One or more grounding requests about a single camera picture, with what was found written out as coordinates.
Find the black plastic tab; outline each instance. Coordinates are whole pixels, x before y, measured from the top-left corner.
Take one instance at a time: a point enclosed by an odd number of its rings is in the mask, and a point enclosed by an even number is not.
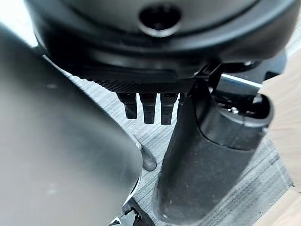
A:
[[[155,123],[156,98],[156,93],[140,94],[145,124]]]
[[[161,93],[161,124],[164,126],[171,124],[174,104],[178,95],[178,93]]]
[[[128,119],[137,119],[137,100],[135,93],[117,93],[119,100],[124,104]]]
[[[186,98],[187,98],[187,93],[180,93],[178,112],[177,112],[177,120],[179,120],[179,115],[180,115],[181,109],[183,108]]]

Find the wooden surface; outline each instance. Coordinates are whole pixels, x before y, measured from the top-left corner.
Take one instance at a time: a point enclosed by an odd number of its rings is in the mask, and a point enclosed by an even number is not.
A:
[[[269,135],[301,192],[301,50],[290,57],[284,74],[264,82],[261,93],[276,111]]]
[[[301,194],[292,187],[253,226],[300,226]]]

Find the gray carpet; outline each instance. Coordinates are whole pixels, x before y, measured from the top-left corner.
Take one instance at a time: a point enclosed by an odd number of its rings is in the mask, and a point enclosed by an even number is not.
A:
[[[158,167],[154,172],[143,170],[142,181],[135,194],[135,199],[149,213],[156,226],[165,226],[165,223],[158,221],[153,215],[150,203],[164,153],[174,129],[176,107],[171,126],[160,125],[159,96],[157,98],[154,125],[145,125],[143,123],[143,111],[140,101],[138,101],[138,119],[127,120],[124,106],[119,102],[116,94],[107,91],[94,82],[81,80],[71,75],[69,77],[106,110],[127,132],[133,133],[156,157]],[[266,137],[251,164],[241,176],[239,183],[220,205],[197,225],[251,226],[291,185],[292,181],[279,159],[278,153],[271,141]]]

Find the black cylindrical handle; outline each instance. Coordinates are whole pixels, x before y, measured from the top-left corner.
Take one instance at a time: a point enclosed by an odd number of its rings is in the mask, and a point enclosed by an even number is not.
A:
[[[171,224],[196,223],[222,200],[248,165],[272,118],[267,98],[266,119],[263,114],[248,119],[237,112],[224,114],[206,87],[199,93],[197,99],[194,95],[185,101],[153,196],[155,213]]]

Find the black rubber foot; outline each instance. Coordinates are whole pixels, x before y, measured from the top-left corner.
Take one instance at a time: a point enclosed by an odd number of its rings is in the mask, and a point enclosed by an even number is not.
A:
[[[143,169],[148,172],[152,172],[157,167],[157,161],[150,150],[141,144],[141,154],[143,159]]]

